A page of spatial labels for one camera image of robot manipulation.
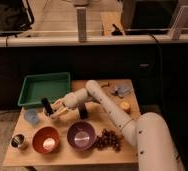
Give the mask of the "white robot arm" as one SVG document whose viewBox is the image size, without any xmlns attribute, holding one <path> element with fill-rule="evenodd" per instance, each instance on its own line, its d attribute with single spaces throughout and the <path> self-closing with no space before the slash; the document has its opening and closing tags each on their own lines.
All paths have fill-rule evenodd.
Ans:
<svg viewBox="0 0 188 171">
<path fill-rule="evenodd" d="M 127 142 L 137 149 L 139 171 L 180 171 L 170 130 L 159 114 L 147 112 L 134 120 L 96 80 L 89 80 L 84 88 L 66 94 L 63 103 L 68 109 L 74 109 L 89 97 L 102 105 Z"/>
</svg>

